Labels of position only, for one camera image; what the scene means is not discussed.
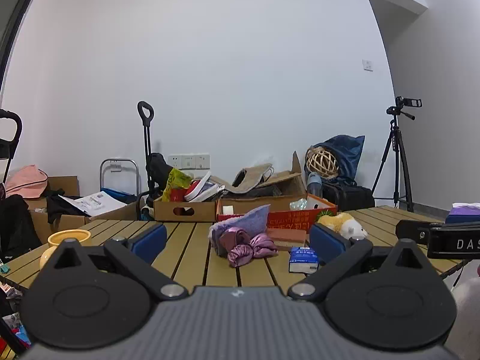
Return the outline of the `pink backpack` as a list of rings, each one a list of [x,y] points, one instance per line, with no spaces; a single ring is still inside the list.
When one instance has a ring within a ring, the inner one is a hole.
[[[48,175],[36,165],[28,165],[10,176],[5,183],[6,197],[20,195],[24,199],[37,199],[45,191]]]

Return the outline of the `orange pumpkin cardboard box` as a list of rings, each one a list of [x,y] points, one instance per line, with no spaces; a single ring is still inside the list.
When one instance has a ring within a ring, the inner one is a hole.
[[[304,211],[270,211],[267,228],[298,229],[305,230],[308,233],[320,216],[336,215],[338,213],[338,208],[335,204],[321,197],[307,193],[305,198],[307,199],[307,209]],[[233,213],[231,205],[221,205],[219,201],[216,204],[216,219],[218,221],[244,214]]]

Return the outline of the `woven rattan ball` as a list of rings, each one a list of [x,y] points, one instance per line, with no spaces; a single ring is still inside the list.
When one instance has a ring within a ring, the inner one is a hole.
[[[334,154],[322,146],[311,147],[306,152],[306,168],[309,172],[331,180],[338,176],[339,166]]]

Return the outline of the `white wall switch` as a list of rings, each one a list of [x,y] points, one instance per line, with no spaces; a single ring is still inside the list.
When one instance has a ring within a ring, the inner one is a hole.
[[[367,72],[372,72],[374,70],[373,63],[369,60],[363,59],[362,65],[363,65],[363,69]]]

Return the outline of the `blue tissue pack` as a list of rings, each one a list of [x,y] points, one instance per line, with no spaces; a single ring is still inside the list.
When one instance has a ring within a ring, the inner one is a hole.
[[[309,247],[293,247],[289,252],[289,273],[311,275],[318,270],[319,258]]]

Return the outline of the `left brown cardboard box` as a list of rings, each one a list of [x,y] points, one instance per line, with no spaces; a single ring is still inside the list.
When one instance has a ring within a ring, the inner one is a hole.
[[[53,233],[63,230],[77,229],[96,219],[134,220],[137,219],[136,206],[133,202],[125,203],[126,207],[95,217],[89,217],[74,206],[65,202],[60,196],[78,199],[70,196],[70,192],[79,191],[75,176],[48,177],[48,184],[41,197],[25,199],[32,216],[34,229],[41,243],[47,243],[47,238]]]

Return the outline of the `crumpled clear plastic bag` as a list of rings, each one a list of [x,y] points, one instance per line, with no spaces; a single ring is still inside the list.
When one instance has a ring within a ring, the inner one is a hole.
[[[291,211],[304,211],[308,208],[308,200],[305,197],[293,201],[289,204],[289,209]]]

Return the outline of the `yellow snack bag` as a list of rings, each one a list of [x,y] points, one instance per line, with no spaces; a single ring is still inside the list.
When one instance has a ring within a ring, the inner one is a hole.
[[[191,186],[192,178],[184,172],[173,168],[169,174],[166,186],[161,196],[163,203],[184,202],[188,188]]]

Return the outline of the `purple tissue box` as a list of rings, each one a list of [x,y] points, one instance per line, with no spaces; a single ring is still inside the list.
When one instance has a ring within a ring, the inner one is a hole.
[[[446,224],[472,223],[480,221],[480,203],[455,202],[445,219]]]

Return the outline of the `yellow white hamster plush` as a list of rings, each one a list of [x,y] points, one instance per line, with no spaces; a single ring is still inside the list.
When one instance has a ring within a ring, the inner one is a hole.
[[[360,241],[368,237],[366,230],[364,230],[362,225],[349,213],[323,215],[317,222],[333,232],[340,234],[347,240],[353,239]]]

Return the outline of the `purple towel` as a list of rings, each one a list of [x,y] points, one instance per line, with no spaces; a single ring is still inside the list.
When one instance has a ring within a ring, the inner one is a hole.
[[[240,228],[250,237],[264,233],[267,228],[269,212],[270,205],[262,205],[239,217],[232,217],[211,225],[208,238],[216,254],[220,257],[227,255],[227,249],[221,245],[220,238],[230,228]]]

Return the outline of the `pink satin scrunchie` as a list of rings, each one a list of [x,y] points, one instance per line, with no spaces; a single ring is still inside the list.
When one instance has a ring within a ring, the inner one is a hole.
[[[250,236],[244,229],[230,228],[220,237],[220,245],[227,252],[230,267],[247,265],[252,259],[275,257],[278,248],[265,233]]]

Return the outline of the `white paper sheet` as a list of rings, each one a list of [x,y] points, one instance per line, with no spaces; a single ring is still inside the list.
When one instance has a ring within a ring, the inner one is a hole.
[[[60,196],[60,198],[81,212],[87,214],[89,217],[103,215],[126,207],[125,203],[114,199],[103,191],[90,194],[86,197],[80,197],[78,199],[64,196]]]

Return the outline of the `dark window frame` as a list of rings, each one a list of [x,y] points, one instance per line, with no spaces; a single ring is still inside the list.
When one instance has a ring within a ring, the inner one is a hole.
[[[1,89],[20,26],[32,0],[1,0]]]

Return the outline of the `black bag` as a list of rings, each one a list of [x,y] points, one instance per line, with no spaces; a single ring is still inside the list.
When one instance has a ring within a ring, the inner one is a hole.
[[[339,211],[356,211],[375,206],[375,199],[370,189],[348,184],[323,183],[322,196],[335,204]]]

